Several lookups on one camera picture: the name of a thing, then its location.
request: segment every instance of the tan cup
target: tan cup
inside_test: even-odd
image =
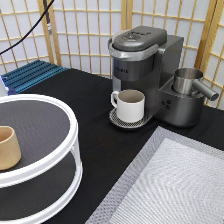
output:
[[[21,159],[21,151],[15,130],[0,126],[0,170],[15,166]]]

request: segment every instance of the drip tray grate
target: drip tray grate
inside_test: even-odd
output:
[[[111,123],[114,124],[115,126],[131,131],[131,130],[141,128],[145,124],[147,124],[148,121],[152,118],[152,115],[150,115],[149,113],[145,113],[144,117],[140,121],[137,121],[134,123],[127,123],[127,122],[120,120],[117,117],[116,108],[114,108],[112,111],[110,111],[109,118],[110,118]]]

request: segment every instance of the black table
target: black table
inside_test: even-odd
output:
[[[204,106],[193,128],[179,129],[153,119],[136,132],[124,132],[108,118],[113,108],[111,92],[111,80],[74,69],[23,92],[64,101],[79,123],[81,185],[71,202],[47,224],[85,223],[158,126],[224,150],[224,111]]]

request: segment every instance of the gray mat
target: gray mat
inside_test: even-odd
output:
[[[222,159],[165,139],[110,223],[222,223],[223,170]]]
[[[158,127],[151,138],[144,145],[142,150],[139,152],[139,154],[136,156],[136,158],[132,161],[132,163],[130,163],[128,168],[116,182],[114,187],[107,194],[105,199],[98,206],[96,211],[87,220],[87,224],[109,223],[109,220],[112,217],[113,213],[116,211],[125,195],[128,193],[142,170],[145,168],[145,166],[165,138],[207,153],[208,155],[224,159],[224,153],[218,149]]]
[[[11,169],[28,166],[54,151],[67,137],[68,115],[59,107],[36,100],[18,100],[0,104],[0,126],[15,129],[22,158]]]

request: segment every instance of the black cable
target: black cable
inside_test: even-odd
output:
[[[41,15],[40,19],[38,19],[38,21],[35,23],[35,25],[31,28],[31,30],[21,39],[19,40],[17,43],[15,43],[14,45],[12,45],[11,47],[7,48],[6,50],[0,52],[0,55],[4,54],[5,52],[11,50],[12,48],[14,48],[15,46],[17,46],[18,44],[20,44],[22,41],[24,41],[27,36],[30,35],[30,33],[36,28],[36,26],[39,24],[39,22],[43,19],[43,17],[45,16],[46,12],[48,11],[48,9],[51,7],[51,5],[53,4],[54,0],[52,0],[49,5],[47,6],[47,8],[44,10],[43,14]]]

